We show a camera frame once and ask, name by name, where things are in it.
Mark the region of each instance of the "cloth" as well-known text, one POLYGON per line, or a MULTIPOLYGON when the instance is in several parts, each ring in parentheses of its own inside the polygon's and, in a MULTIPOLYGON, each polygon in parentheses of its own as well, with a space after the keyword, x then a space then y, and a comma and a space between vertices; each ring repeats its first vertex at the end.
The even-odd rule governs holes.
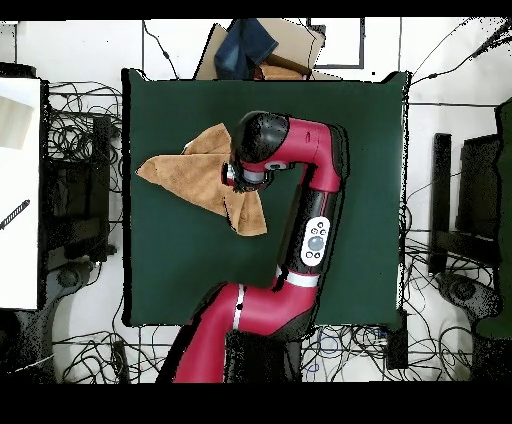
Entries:
POLYGON ((256 18, 237 19, 215 54, 217 77, 221 80, 250 78, 254 65, 262 63, 277 45, 256 18))
POLYGON ((265 80, 275 80, 275 81, 285 81, 285 80, 298 80, 301 81, 302 74, 297 71, 292 71, 291 69, 281 68, 279 66, 271 66, 266 63, 262 63, 259 68, 261 69, 261 74, 263 76, 262 79, 265 80))
POLYGON ((259 194, 235 193, 221 181, 222 166, 229 161, 231 137, 218 124, 185 146, 181 155, 148 159, 137 175, 218 215, 225 216, 241 236, 265 234, 267 227, 259 194))

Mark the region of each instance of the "button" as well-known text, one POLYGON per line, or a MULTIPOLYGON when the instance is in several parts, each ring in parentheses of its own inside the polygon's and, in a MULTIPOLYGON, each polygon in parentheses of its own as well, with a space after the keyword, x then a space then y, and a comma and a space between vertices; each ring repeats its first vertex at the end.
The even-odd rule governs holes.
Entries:
POLYGON ((308 240, 308 247, 311 250, 313 250, 314 252, 316 252, 318 250, 322 250, 322 248, 324 247, 324 241, 323 241, 322 237, 319 237, 319 236, 311 237, 308 240))

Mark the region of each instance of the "white table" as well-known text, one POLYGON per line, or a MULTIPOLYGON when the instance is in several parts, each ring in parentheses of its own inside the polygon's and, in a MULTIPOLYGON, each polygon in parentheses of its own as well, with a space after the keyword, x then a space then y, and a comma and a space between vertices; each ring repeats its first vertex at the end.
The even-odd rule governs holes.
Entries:
POLYGON ((0 308, 37 309, 40 84, 0 78, 0 96, 34 108, 23 148, 0 147, 0 221, 30 200, 0 230, 0 308))

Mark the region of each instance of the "white floor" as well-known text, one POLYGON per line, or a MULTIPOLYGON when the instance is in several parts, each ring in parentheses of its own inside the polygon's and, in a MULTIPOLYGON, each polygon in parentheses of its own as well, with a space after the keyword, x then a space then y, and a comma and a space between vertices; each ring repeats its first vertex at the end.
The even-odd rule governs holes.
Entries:
MULTIPOLYGON (((322 23, 321 21, 315 19, 313 23, 322 23)), ((334 21, 337 22, 330 20, 328 23, 328 31, 333 25, 344 25, 343 19, 334 21)), ((336 74, 346 79, 381 81, 392 71, 415 72, 432 49, 462 21, 463 18, 366 18, 365 69, 343 70, 336 74)), ((147 21, 147 27, 160 38, 180 78, 191 78, 214 22, 227 27, 230 20, 151 20, 147 21)), ((483 18, 472 20, 460 27, 422 65, 413 81, 433 72, 455 67, 498 26, 495 19, 483 18)), ((353 51, 352 44, 356 40, 343 41, 340 46, 346 45, 347 49, 353 51)), ((329 35, 327 42, 331 46, 334 42, 329 35)), ((143 69, 151 79, 173 78, 172 69, 155 40, 148 36, 143 38, 141 21, 21 22, 17 34, 14 27, 0 25, 0 61, 15 60, 17 63, 36 67, 38 76, 50 82, 98 81, 119 90, 120 70, 123 67, 143 69)), ((496 132, 493 106, 512 96, 510 75, 512 57, 509 47, 504 45, 465 63, 452 74, 425 80, 411 87, 408 193, 430 182, 432 140, 435 133, 453 135, 452 172, 455 173, 459 169, 463 141, 496 132)), ((82 83, 80 87, 82 91, 87 91, 87 88, 96 86, 82 83)), ((112 103, 113 99, 108 97, 89 100, 90 105, 105 107, 112 103)), ((456 177, 452 179, 452 183, 452 199, 455 199, 458 190, 456 177)), ((425 189, 409 201, 414 229, 428 229, 429 195, 429 189, 425 189)), ((121 212, 121 201, 119 195, 113 193, 111 196, 111 219, 117 220, 121 212)), ((453 225, 455 207, 452 209, 453 225)), ((427 240, 426 233, 414 233, 411 238, 421 242, 427 240)), ((55 317, 55 341, 112 328, 112 317, 119 306, 123 287, 120 225, 111 233, 110 241, 117 246, 118 253, 103 265, 99 280, 61 302, 55 317)), ((424 266, 418 265, 418 270, 426 275, 424 266)), ((467 327, 464 314, 442 300, 434 289, 427 287, 421 293, 411 289, 411 304, 428 321, 433 338, 437 338, 443 329, 452 325, 467 327)), ((406 306, 406 309, 415 314, 411 307, 406 306)), ((176 327, 160 327, 154 334, 155 327, 124 327, 119 319, 120 315, 117 315, 115 328, 128 343, 135 346, 140 342, 151 359, 154 354, 165 357, 176 336, 176 327), (155 352, 151 347, 153 334, 155 352)), ((427 337, 426 326, 417 315, 409 318, 409 330, 410 345, 415 340, 427 337)), ((90 336, 76 338, 74 341, 85 343, 89 339, 90 336)), ((443 341, 451 350, 471 351, 471 341, 464 333, 450 332, 443 341)), ((54 360, 59 377, 82 348, 83 344, 76 343, 55 345, 54 360)), ((416 344, 411 349, 409 359, 426 359, 435 348, 432 343, 416 344)), ((127 349, 127 356, 132 364, 140 360, 139 354, 133 349, 127 349)), ((339 358, 325 359, 325 362, 317 359, 316 362, 314 365, 313 361, 314 366, 309 366, 305 373, 307 381, 322 381, 326 374, 332 375, 334 372, 331 370, 338 366, 339 358)), ((439 359, 433 358, 429 363, 439 366, 439 359)), ((141 368, 149 368, 147 361, 141 364, 141 368)), ((416 371, 425 380, 436 377, 429 369, 424 369, 423 373, 420 372, 421 369, 416 371)), ((76 367, 68 378, 77 380, 87 374, 85 368, 76 367)), ((156 372, 149 369, 141 375, 140 381, 153 382, 155 377, 156 372)), ((345 381, 382 379, 381 373, 366 357, 350 360, 342 377, 345 381)), ((342 377, 338 375, 336 380, 341 380, 342 377)), ((464 377, 467 377, 467 373, 462 370, 459 378, 464 377)))

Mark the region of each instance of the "brown towel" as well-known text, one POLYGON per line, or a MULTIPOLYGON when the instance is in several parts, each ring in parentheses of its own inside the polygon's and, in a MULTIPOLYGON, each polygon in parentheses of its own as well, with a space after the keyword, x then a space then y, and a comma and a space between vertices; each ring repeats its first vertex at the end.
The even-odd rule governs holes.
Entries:
POLYGON ((271 66, 266 63, 260 65, 261 73, 265 80, 302 80, 302 75, 291 69, 281 68, 279 66, 271 66))
POLYGON ((181 155, 148 159, 137 175, 194 205, 228 217, 241 236, 265 234, 267 226, 258 193, 235 193, 222 184, 222 165, 229 161, 230 143, 224 124, 215 125, 188 143, 181 155))

